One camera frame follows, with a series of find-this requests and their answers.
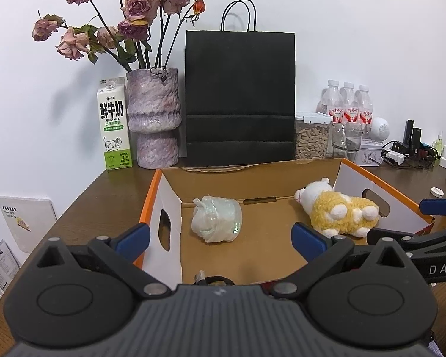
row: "gray ribbed surface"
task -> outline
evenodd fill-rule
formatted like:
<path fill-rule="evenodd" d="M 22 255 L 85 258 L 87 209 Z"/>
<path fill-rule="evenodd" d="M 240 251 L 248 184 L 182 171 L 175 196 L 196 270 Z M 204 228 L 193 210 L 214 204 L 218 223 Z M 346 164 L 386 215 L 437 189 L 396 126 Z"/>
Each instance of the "gray ribbed surface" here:
<path fill-rule="evenodd" d="M 295 302 L 258 286 L 181 286 L 170 298 L 143 303 L 111 338 L 73 350 L 15 346 L 7 357 L 432 357 L 421 346 L 366 352 L 312 328 Z"/>

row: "white speaker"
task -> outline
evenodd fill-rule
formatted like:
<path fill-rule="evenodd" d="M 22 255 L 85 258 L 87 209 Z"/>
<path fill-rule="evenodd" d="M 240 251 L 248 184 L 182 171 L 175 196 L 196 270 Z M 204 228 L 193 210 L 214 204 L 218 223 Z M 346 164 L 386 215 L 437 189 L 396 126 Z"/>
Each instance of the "white speaker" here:
<path fill-rule="evenodd" d="M 374 117 L 371 122 L 371 130 L 369 132 L 370 139 L 374 141 L 385 141 L 390 136 L 390 128 L 388 122 L 378 116 Z"/>

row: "yellow and white stuffed animal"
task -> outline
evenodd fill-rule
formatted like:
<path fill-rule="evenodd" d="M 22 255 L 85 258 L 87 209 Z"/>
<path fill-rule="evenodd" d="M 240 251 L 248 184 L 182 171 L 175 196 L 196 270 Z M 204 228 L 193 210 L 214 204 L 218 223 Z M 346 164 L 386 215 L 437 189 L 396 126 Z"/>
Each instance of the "yellow and white stuffed animal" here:
<path fill-rule="evenodd" d="M 378 206 L 371 200 L 336 192 L 329 179 L 310 183 L 294 198 L 310 217 L 312 227 L 326 237 L 351 234 L 366 237 L 378 222 Z"/>

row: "yellow fur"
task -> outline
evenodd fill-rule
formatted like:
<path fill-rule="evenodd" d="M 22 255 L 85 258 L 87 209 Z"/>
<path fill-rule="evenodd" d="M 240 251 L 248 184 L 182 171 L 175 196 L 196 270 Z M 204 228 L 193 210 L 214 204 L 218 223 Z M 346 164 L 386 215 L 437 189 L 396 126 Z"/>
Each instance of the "yellow fur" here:
<path fill-rule="evenodd" d="M 343 204 L 347 207 L 347 215 L 341 220 L 327 219 L 327 215 L 336 205 Z M 353 217 L 353 209 L 363 209 L 366 206 L 378 206 L 371 200 L 366 198 L 351 197 L 351 202 L 348 202 L 341 196 L 341 193 L 334 191 L 324 191 L 315 200 L 310 213 L 310 221 L 312 226 L 318 230 L 325 229 L 337 229 L 339 233 L 352 233 L 357 229 L 373 228 L 378 223 L 378 216 L 373 221 L 368 221 L 365 218 L 361 218 L 358 223 L 355 223 Z"/>

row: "knotted plastic bag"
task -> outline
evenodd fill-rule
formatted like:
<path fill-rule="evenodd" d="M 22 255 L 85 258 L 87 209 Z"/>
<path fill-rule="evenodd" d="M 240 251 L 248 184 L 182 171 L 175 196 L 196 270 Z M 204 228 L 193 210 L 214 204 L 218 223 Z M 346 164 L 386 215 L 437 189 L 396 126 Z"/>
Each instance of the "knotted plastic bag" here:
<path fill-rule="evenodd" d="M 203 196 L 194 199 L 196 205 L 191 230 L 207 243 L 235 240 L 241 230 L 243 215 L 236 200 Z"/>

